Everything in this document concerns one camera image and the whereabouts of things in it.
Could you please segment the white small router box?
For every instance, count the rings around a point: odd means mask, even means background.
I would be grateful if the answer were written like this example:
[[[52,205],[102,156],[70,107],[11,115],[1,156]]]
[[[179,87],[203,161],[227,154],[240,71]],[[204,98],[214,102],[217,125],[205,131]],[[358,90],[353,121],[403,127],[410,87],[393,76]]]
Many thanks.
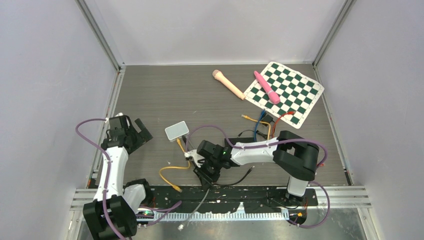
[[[178,123],[175,123],[171,126],[166,127],[164,129],[164,132],[167,136],[167,139],[170,142],[174,142],[177,139],[181,138],[182,136],[187,135],[190,132],[190,130],[185,121],[180,121]]]

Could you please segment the black network switch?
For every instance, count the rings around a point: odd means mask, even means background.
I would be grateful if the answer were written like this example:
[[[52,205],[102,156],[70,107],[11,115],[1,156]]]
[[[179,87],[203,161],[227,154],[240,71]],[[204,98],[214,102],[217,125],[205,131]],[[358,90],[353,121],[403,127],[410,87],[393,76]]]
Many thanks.
[[[244,145],[245,149],[251,149],[253,146],[254,148],[257,148],[257,146],[260,146],[257,142],[254,142],[253,137],[232,137],[229,138],[229,141],[234,146],[241,146],[241,144]]]

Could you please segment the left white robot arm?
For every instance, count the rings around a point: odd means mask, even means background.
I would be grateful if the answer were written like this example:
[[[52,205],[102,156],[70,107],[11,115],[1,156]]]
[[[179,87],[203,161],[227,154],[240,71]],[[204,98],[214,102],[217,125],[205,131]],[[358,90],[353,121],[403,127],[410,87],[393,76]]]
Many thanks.
[[[102,172],[93,200],[83,206],[83,216],[95,240],[125,240],[137,232],[139,206],[148,207],[153,202],[153,193],[145,179],[124,184],[124,173],[129,155],[153,137],[138,118],[137,131],[129,116],[119,113],[104,119],[109,125],[106,137],[98,145],[85,137],[79,127],[76,133],[102,153]]]

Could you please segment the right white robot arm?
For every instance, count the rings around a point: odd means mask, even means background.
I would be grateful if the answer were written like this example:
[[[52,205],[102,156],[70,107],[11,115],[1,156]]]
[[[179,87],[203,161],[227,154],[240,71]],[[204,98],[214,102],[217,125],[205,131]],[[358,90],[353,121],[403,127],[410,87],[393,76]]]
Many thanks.
[[[289,174],[285,198],[299,205],[306,197],[307,185],[315,179],[320,148],[313,141],[287,130],[278,137],[260,142],[229,142],[226,146],[203,140],[197,149],[185,153],[194,163],[194,173],[204,190],[217,185],[221,169],[248,164],[276,164]]]

